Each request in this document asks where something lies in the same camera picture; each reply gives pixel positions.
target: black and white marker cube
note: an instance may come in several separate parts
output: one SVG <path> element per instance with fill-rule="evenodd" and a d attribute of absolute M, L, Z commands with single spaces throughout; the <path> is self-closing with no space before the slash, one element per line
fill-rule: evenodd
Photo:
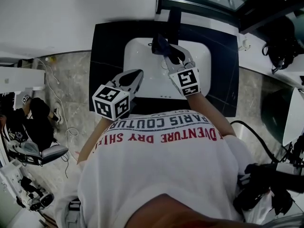
<path fill-rule="evenodd" d="M 29 95 L 25 95 L 22 98 L 22 102 L 25 104 L 28 101 L 28 99 L 29 99 Z"/>
<path fill-rule="evenodd" d="M 95 112 L 115 121 L 130 110 L 130 93 L 101 85 L 92 97 Z"/>
<path fill-rule="evenodd" d="M 200 92 L 199 71 L 196 67 L 170 74 L 169 77 L 182 96 Z"/>

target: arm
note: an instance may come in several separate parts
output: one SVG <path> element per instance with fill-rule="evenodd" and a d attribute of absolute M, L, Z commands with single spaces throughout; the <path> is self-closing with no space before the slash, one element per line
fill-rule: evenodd
<path fill-rule="evenodd" d="M 186 98 L 191 110 L 206 116 L 222 136 L 236 136 L 227 119 L 201 93 L 189 95 Z"/>
<path fill-rule="evenodd" d="M 82 150 L 80 151 L 77 164 L 82 161 L 87 160 L 89 154 L 91 153 L 92 149 L 95 147 L 99 137 L 103 134 L 104 130 L 110 126 L 113 121 L 108 120 L 106 118 L 102 118 L 98 125 L 96 126 L 95 130 L 92 132 L 91 136 L 86 141 L 85 145 L 83 146 Z"/>
<path fill-rule="evenodd" d="M 24 111 L 24 115 L 28 115 L 30 112 L 30 102 L 32 101 L 32 99 L 28 99 L 28 101 L 25 103 L 25 105 L 22 107 L 23 111 Z"/>

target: marble floor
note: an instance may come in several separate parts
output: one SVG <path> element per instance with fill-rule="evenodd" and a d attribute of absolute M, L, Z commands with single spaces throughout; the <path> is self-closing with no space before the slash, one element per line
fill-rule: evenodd
<path fill-rule="evenodd" d="M 47 65 L 51 66 L 54 76 L 60 82 L 60 84 L 57 84 L 48 68 L 47 76 L 49 84 L 63 102 L 68 127 L 74 127 L 79 132 L 78 136 L 75 137 L 69 133 L 67 134 L 67 143 L 72 154 L 72 156 L 70 155 L 69 167 L 66 171 L 67 176 L 71 175 L 76 165 L 75 159 L 78 158 L 81 148 L 100 120 L 99 116 L 89 112 L 90 56 L 90 52 L 81 52 L 58 55 L 48 61 L 45 61 L 45 58 L 41 58 Z M 267 94 L 288 86 L 270 77 L 242 68 L 240 68 L 239 74 L 237 116 L 228 120 L 231 122 L 238 119 L 246 122 L 265 140 L 269 149 L 273 153 L 278 154 L 281 151 L 280 144 L 270 135 L 261 122 L 260 108 L 262 100 Z M 51 108 L 58 101 L 49 87 L 46 87 L 42 91 L 34 92 L 34 96 L 44 99 Z M 57 126 L 55 138 L 62 145 L 66 145 L 66 130 L 65 124 L 60 127 Z M 270 162 L 264 149 L 252 134 L 249 133 L 247 135 L 245 142 L 256 162 Z M 59 158 L 43 167 L 27 166 L 26 168 L 38 181 L 44 182 L 56 194 L 62 182 L 66 180 L 66 167 L 67 163 Z"/>

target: black cable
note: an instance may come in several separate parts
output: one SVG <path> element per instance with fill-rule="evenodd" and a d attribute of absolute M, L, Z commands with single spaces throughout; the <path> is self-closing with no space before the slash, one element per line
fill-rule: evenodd
<path fill-rule="evenodd" d="M 65 174 L 66 174 L 66 178 L 68 178 L 68 177 L 67 177 L 67 168 L 68 168 L 68 159 L 69 159 L 69 157 L 68 157 L 68 154 L 66 154 L 66 155 L 67 155 L 67 157 L 66 157 L 66 156 L 64 156 L 64 155 L 63 155 L 63 156 L 61 156 L 61 159 L 62 159 L 64 162 L 67 162 L 67 166 L 66 166 Z"/>
<path fill-rule="evenodd" d="M 280 162 L 283 161 L 284 158 L 287 157 L 288 154 L 293 155 L 293 153 L 291 152 L 291 148 L 292 148 L 292 144 L 291 144 L 291 143 L 289 144 L 288 149 L 286 149 L 284 146 L 281 146 L 283 149 L 285 149 L 286 154 L 285 154 L 285 156 L 279 161 L 279 160 L 271 153 L 271 151 L 268 149 L 268 147 L 267 147 L 267 145 L 265 144 L 264 140 L 263 140 L 263 139 L 262 139 L 262 138 L 261 138 L 261 137 L 260 137 L 260 136 L 251 128 L 251 127 L 249 127 L 245 122 L 240 121 L 240 120 L 233 121 L 233 122 L 231 122 L 230 124 L 232 125 L 232 124 L 234 124 L 234 123 L 239 123 L 239 124 L 244 125 L 247 129 L 249 129 L 249 130 L 253 133 L 253 135 L 254 135 L 254 136 L 260 141 L 260 143 L 262 144 L 264 150 L 266 151 L 267 155 L 269 156 L 269 158 L 271 159 L 272 162 L 274 162 L 274 163 L 280 163 Z M 304 164 L 304 161 L 302 161 L 302 165 L 297 165 L 297 167 L 304 167 L 303 164 Z"/>
<path fill-rule="evenodd" d="M 267 155 L 269 156 L 269 158 L 274 162 L 274 163 L 279 163 L 280 161 L 271 153 L 271 151 L 268 149 L 267 145 L 265 144 L 264 140 L 251 128 L 249 127 L 245 122 L 243 121 L 233 121 L 230 124 L 234 124 L 234 123 L 239 123 L 244 125 L 247 129 L 249 129 L 253 135 L 260 141 L 260 143 L 262 144 L 264 150 L 266 151 Z"/>

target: cable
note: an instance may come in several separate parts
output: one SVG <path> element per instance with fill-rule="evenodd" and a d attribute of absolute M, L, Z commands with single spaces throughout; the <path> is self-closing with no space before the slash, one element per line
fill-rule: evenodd
<path fill-rule="evenodd" d="M 63 156 L 61 156 L 61 159 L 62 159 L 64 162 L 67 162 L 67 167 L 66 167 L 66 170 L 65 170 L 65 174 L 66 174 L 66 178 L 68 178 L 68 177 L 67 177 L 67 168 L 68 168 L 68 154 L 66 154 L 66 155 L 67 155 L 67 157 L 66 157 L 66 156 L 64 156 L 64 155 L 63 155 Z"/>
<path fill-rule="evenodd" d="M 233 121 L 231 122 L 230 124 L 234 124 L 234 123 L 239 123 L 239 124 L 242 124 L 244 125 L 247 129 L 249 129 L 253 135 L 260 141 L 260 143 L 262 144 L 264 150 L 266 151 L 267 155 L 269 156 L 269 158 L 271 159 L 272 162 L 274 163 L 280 163 L 284 160 L 284 158 L 287 158 L 288 154 L 290 155 L 294 155 L 292 152 L 291 152 L 291 148 L 292 148 L 292 144 L 290 143 L 289 144 L 289 147 L 288 149 L 286 149 L 284 146 L 281 146 L 283 149 L 285 149 L 286 151 L 286 154 L 285 156 L 279 161 L 272 153 L 271 151 L 268 149 L 267 145 L 265 144 L 264 140 L 251 128 L 249 127 L 245 122 L 243 121 L 239 121 L 239 120 L 236 120 L 236 121 Z"/>
<path fill-rule="evenodd" d="M 234 124 L 234 123 L 239 123 L 244 125 L 247 129 L 249 129 L 253 135 L 260 141 L 260 143 L 262 144 L 264 150 L 266 151 L 267 155 L 269 156 L 269 158 L 274 162 L 274 163 L 279 163 L 280 161 L 271 153 L 271 151 L 268 149 L 267 145 L 265 144 L 264 140 L 251 128 L 249 127 L 245 122 L 243 121 L 233 121 L 230 124 Z"/>
<path fill-rule="evenodd" d="M 54 94 L 54 96 L 60 101 L 60 103 L 61 103 L 61 107 L 62 107 L 62 111 L 63 111 L 63 117 L 64 117 L 64 120 L 65 120 L 65 122 L 66 122 L 66 143 L 67 143 L 67 132 L 69 133 L 69 134 L 71 134 L 72 136 L 74 136 L 74 137 L 76 137 L 76 136 L 78 136 L 79 135 L 79 131 L 76 129 L 76 128 L 74 128 L 74 127 L 68 127 L 68 125 L 67 125 L 67 119 L 66 119 L 66 113 L 65 113 L 65 110 L 64 110 L 64 107 L 63 107 L 63 103 L 62 103 L 62 101 L 61 101 L 61 99 L 56 95 L 56 93 L 55 93 L 55 91 L 52 89 L 52 87 L 49 85 L 49 82 L 48 82 L 48 68 L 47 68 L 47 66 L 45 65 L 45 63 L 43 62 L 43 61 L 41 61 L 39 58 L 36 58 L 38 61 L 40 61 L 41 63 L 42 63 L 42 65 L 46 68 L 46 78 L 47 78 L 47 85 L 48 85 L 48 87 L 49 87 L 49 89 L 53 92 L 53 94 Z M 52 76 L 56 79 L 56 81 L 57 81 L 57 84 L 59 85 L 60 84 L 60 82 L 59 82 L 59 80 L 54 76 L 54 72 L 53 72 L 53 70 L 52 70 L 52 68 L 48 65 L 48 67 L 51 69 L 51 72 L 52 72 Z M 76 130 L 76 134 L 73 134 L 72 132 L 71 132 L 71 130 L 72 129 L 74 129 L 74 130 Z M 66 147 L 68 148 L 68 151 L 70 152 L 70 154 L 71 154 L 71 156 L 75 159 L 75 161 L 77 161 L 77 159 L 73 156 L 73 154 L 71 153 L 71 151 L 70 151 L 70 148 L 68 147 L 68 143 L 66 144 Z"/>

